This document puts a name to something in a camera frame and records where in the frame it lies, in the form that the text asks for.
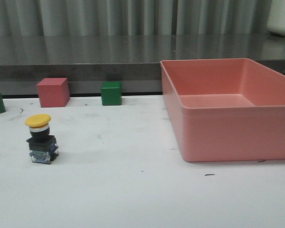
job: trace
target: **yellow button cap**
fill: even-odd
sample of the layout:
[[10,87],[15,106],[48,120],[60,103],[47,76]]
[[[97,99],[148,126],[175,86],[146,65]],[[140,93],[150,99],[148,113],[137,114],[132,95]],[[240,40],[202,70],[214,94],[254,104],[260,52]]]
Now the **yellow button cap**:
[[42,127],[51,121],[51,117],[48,114],[37,114],[30,116],[25,124],[29,127]]

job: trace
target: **pink plastic tray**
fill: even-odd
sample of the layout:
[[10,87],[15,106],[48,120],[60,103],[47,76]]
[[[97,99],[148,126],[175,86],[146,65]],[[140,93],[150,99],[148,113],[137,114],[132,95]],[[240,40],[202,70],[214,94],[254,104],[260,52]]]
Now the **pink plastic tray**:
[[184,160],[285,159],[285,76],[250,59],[161,62]]

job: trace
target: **white table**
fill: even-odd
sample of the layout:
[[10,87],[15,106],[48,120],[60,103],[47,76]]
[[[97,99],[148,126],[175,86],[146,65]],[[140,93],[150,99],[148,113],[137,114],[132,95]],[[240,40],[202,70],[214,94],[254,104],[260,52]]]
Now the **white table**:
[[[185,162],[162,96],[4,103],[0,228],[285,228],[285,161]],[[24,121],[39,113],[59,145],[50,165],[29,157]]]

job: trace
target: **transparent switch contact block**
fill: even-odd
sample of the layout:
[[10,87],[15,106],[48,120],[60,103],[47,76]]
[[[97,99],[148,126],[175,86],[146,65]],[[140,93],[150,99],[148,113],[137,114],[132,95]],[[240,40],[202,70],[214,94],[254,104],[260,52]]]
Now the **transparent switch contact block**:
[[50,120],[51,117],[47,114],[37,114],[25,121],[32,135],[27,139],[32,162],[50,164],[59,155],[56,138],[49,135]]

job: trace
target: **gray countertop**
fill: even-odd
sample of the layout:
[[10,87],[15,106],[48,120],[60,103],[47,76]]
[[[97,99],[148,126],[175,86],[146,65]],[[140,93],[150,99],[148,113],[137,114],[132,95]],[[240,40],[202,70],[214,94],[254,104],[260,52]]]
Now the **gray countertop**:
[[159,62],[250,58],[285,74],[285,38],[270,34],[113,37],[0,37],[0,91],[35,95],[36,82],[67,77],[72,94],[100,92],[121,80],[124,92],[160,92]]

